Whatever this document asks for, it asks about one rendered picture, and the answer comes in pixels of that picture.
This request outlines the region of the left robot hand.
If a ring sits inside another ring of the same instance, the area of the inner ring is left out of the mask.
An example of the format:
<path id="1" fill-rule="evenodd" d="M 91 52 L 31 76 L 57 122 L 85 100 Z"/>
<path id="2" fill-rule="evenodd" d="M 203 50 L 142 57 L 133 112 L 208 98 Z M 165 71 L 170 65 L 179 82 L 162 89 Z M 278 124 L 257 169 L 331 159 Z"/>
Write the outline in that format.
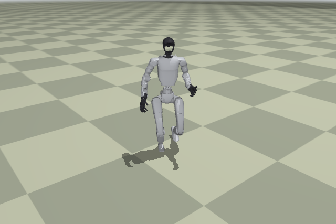
<path id="1" fill-rule="evenodd" d="M 190 84 L 191 85 L 191 84 Z M 196 91 L 197 91 L 197 86 L 196 87 L 194 87 L 193 85 L 191 85 L 190 87 L 189 87 L 189 91 L 191 92 L 191 97 L 193 97 L 194 95 L 195 95 L 195 93 L 196 93 Z"/>

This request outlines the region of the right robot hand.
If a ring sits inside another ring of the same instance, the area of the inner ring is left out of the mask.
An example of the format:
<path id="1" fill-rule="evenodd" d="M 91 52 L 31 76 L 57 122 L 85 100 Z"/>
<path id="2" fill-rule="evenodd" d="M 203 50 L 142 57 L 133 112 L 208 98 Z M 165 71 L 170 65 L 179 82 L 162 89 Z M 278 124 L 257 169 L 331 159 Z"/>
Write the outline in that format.
<path id="1" fill-rule="evenodd" d="M 148 106 L 147 102 L 146 102 L 146 99 L 147 99 L 147 94 L 145 93 L 143 97 L 141 97 L 141 102 L 140 102 L 140 111 L 141 112 L 146 112 L 145 110 L 147 110 L 145 108 L 145 104 Z M 145 109 L 145 110 L 144 110 Z"/>

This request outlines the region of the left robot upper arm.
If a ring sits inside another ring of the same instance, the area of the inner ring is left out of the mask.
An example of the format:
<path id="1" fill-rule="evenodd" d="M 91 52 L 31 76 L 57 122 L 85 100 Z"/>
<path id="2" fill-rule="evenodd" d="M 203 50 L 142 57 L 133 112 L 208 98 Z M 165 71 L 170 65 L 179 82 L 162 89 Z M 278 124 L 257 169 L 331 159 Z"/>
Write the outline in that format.
<path id="1" fill-rule="evenodd" d="M 179 60 L 179 64 L 181 66 L 182 72 L 183 72 L 183 80 L 185 80 L 185 78 L 188 78 L 188 68 L 187 68 L 187 63 L 184 57 L 178 57 Z"/>

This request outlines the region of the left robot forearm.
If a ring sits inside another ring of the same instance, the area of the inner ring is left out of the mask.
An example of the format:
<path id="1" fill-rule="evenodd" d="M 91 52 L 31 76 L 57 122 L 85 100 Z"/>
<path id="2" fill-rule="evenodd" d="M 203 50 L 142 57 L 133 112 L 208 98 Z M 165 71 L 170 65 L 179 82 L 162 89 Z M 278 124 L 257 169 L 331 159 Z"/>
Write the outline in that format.
<path id="1" fill-rule="evenodd" d="M 188 74 L 188 78 L 185 78 L 185 80 L 184 80 L 184 82 L 185 82 L 185 87 L 187 88 L 187 89 L 189 89 L 189 87 L 191 86 L 190 84 L 191 84 L 191 79 L 190 79 L 190 75 Z"/>

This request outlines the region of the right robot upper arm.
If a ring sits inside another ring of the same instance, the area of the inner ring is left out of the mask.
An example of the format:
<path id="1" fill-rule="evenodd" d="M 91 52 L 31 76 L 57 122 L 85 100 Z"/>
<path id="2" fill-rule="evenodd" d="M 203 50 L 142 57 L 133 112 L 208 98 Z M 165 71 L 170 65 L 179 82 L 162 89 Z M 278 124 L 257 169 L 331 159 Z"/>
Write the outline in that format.
<path id="1" fill-rule="evenodd" d="M 145 81 L 146 82 L 149 82 L 150 81 L 150 73 L 152 72 L 152 70 L 154 69 L 154 67 L 158 64 L 158 60 L 159 58 L 158 57 L 155 57 L 155 58 L 151 58 L 150 61 L 149 61 L 149 64 L 145 70 Z"/>

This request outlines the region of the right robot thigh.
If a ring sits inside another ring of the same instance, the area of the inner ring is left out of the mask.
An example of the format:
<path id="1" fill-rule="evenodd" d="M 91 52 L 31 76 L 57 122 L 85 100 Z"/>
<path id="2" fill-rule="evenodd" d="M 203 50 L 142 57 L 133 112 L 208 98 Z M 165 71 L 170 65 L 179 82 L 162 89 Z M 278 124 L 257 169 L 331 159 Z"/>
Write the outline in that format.
<path id="1" fill-rule="evenodd" d="M 161 95 L 154 97 L 151 101 L 151 104 L 155 118 L 157 133 L 159 133 L 159 136 L 163 136 L 165 135 L 165 130 L 163 127 Z"/>

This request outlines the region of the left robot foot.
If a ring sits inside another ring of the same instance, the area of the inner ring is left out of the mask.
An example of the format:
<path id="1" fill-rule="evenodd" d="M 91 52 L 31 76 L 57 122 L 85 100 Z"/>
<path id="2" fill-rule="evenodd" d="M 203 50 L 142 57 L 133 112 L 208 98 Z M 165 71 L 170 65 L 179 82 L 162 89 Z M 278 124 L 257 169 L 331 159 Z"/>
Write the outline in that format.
<path id="1" fill-rule="evenodd" d="M 175 127 L 175 126 L 172 126 L 172 127 L 171 127 L 171 131 L 172 131 L 172 139 L 173 139 L 173 141 L 178 142 L 178 141 L 179 141 L 179 136 L 176 135 L 176 134 L 173 132 L 173 128 L 174 128 L 174 127 Z"/>

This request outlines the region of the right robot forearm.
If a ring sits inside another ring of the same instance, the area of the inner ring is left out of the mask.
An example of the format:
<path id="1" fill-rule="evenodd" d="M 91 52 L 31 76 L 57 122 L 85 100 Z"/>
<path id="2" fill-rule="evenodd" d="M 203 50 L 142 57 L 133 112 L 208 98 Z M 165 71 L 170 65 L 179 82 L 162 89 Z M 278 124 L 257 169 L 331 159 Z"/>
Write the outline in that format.
<path id="1" fill-rule="evenodd" d="M 145 75 L 143 75 L 143 77 L 142 77 L 141 85 L 142 85 L 142 88 L 141 88 L 141 97 L 143 97 L 144 94 L 145 93 L 147 94 L 147 92 L 148 92 L 148 83 L 145 81 Z"/>

